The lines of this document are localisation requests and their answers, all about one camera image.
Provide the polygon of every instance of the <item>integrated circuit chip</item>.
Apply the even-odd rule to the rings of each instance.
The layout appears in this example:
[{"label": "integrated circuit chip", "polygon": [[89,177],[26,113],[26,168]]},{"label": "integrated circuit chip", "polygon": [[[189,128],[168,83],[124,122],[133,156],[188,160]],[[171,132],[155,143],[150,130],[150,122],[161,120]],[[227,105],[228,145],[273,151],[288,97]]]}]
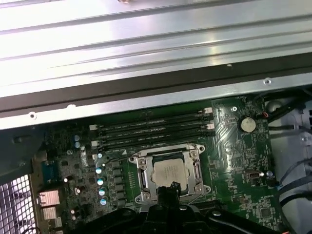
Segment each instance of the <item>integrated circuit chip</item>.
[{"label": "integrated circuit chip", "polygon": [[170,187],[172,182],[178,182],[181,185],[181,190],[187,189],[187,171],[182,159],[169,159],[154,164],[154,173],[152,181],[156,187]]},{"label": "integrated circuit chip", "polygon": [[271,216],[271,210],[269,208],[263,208],[260,210],[261,217],[262,218],[267,218]]}]

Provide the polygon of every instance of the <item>capacitor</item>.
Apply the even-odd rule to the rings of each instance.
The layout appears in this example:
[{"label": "capacitor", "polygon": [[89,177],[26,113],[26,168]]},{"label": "capacitor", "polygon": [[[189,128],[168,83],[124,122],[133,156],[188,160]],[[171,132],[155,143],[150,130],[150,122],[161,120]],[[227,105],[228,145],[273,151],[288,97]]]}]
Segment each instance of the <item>capacitor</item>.
[{"label": "capacitor", "polygon": [[245,133],[252,133],[257,128],[257,123],[253,118],[244,116],[238,121],[238,128]]},{"label": "capacitor", "polygon": [[85,189],[86,189],[85,186],[75,187],[75,191],[77,194],[80,194]]},{"label": "capacitor", "polygon": [[272,177],[273,176],[273,172],[272,171],[267,171],[267,177]]},{"label": "capacitor", "polygon": [[72,216],[72,220],[76,220],[79,216],[80,216],[79,212],[74,213],[74,215]]},{"label": "capacitor", "polygon": [[104,184],[104,180],[101,178],[101,179],[98,179],[97,180],[97,184],[98,185],[103,185]]},{"label": "capacitor", "polygon": [[65,178],[63,179],[63,181],[64,181],[64,183],[67,183],[68,181],[71,181],[71,180],[73,180],[73,179],[74,179],[74,177],[73,177],[72,175],[69,175],[69,176],[65,177]]},{"label": "capacitor", "polygon": [[106,200],[105,198],[102,198],[101,201],[100,201],[100,204],[101,204],[102,206],[105,206],[106,203],[107,203],[107,200]]},{"label": "capacitor", "polygon": [[74,215],[78,210],[79,210],[79,207],[76,206],[75,208],[72,208],[72,209],[70,210],[70,213],[71,213],[72,215]]},{"label": "capacitor", "polygon": [[74,147],[75,148],[80,148],[80,146],[81,146],[81,144],[80,144],[80,142],[79,141],[76,141],[75,143],[74,143]]},{"label": "capacitor", "polygon": [[79,141],[80,137],[78,135],[74,135],[74,141]]},{"label": "capacitor", "polygon": [[102,168],[100,168],[100,167],[96,168],[96,173],[97,174],[101,174],[102,173]]},{"label": "capacitor", "polygon": [[100,196],[104,196],[105,195],[105,189],[104,188],[101,188],[99,191],[98,191],[98,194]]}]

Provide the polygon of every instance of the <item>mounting hole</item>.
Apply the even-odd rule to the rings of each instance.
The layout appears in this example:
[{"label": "mounting hole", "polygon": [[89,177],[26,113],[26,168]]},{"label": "mounting hole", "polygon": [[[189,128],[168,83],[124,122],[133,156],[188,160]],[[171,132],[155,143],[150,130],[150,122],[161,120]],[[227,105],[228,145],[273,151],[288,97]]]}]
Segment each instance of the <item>mounting hole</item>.
[{"label": "mounting hole", "polygon": [[210,193],[211,188],[208,186],[208,187],[206,187],[205,191],[208,192],[208,193]]},{"label": "mounting hole", "polygon": [[28,114],[28,116],[31,118],[31,119],[36,119],[37,118],[37,114],[35,112],[30,112]]},{"label": "mounting hole", "polygon": [[272,83],[271,78],[269,78],[269,77],[265,78],[265,79],[263,80],[263,83],[266,84],[266,85],[271,84],[271,83]]}]

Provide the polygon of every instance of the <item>motherboard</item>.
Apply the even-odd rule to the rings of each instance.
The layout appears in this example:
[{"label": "motherboard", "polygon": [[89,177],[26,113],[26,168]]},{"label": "motherboard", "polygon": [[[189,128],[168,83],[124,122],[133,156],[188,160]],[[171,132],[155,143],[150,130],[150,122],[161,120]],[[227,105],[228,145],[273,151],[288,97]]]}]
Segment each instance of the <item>motherboard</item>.
[{"label": "motherboard", "polygon": [[118,208],[139,211],[175,181],[181,203],[203,214],[218,207],[277,230],[266,118],[262,99],[231,97],[56,124],[42,163],[65,207],[53,218],[66,232]]}]

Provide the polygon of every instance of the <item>screw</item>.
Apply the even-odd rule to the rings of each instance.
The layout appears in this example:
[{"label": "screw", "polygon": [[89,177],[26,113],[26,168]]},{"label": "screw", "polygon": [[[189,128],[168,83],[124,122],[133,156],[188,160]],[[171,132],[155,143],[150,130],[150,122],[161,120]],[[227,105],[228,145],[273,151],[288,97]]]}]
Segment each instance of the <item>screw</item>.
[{"label": "screw", "polygon": [[266,85],[271,84],[271,83],[272,83],[271,78],[269,78],[269,77],[265,78],[265,79],[263,80],[263,83],[266,84]]},{"label": "screw", "polygon": [[186,206],[180,206],[179,209],[180,209],[181,211],[186,211],[186,210],[187,210],[187,207],[186,207]]},{"label": "screw", "polygon": [[140,159],[138,163],[139,163],[139,165],[145,165],[145,160],[144,159]]},{"label": "screw", "polygon": [[200,192],[201,190],[202,190],[202,188],[201,188],[200,185],[197,185],[197,186],[195,187],[195,191],[196,191],[196,192]]},{"label": "screw", "polygon": [[25,163],[24,161],[19,162],[19,166],[20,166],[20,167],[24,166],[25,164],[26,164],[26,163]]},{"label": "screw", "polygon": [[221,216],[221,213],[219,211],[213,211],[212,212],[213,216]]},{"label": "screw", "polygon": [[143,197],[144,197],[145,199],[150,199],[150,198],[151,198],[151,195],[150,195],[149,193],[145,193],[145,194],[143,195]]},{"label": "screw", "polygon": [[196,151],[192,151],[191,152],[191,157],[197,157],[197,152]]}]

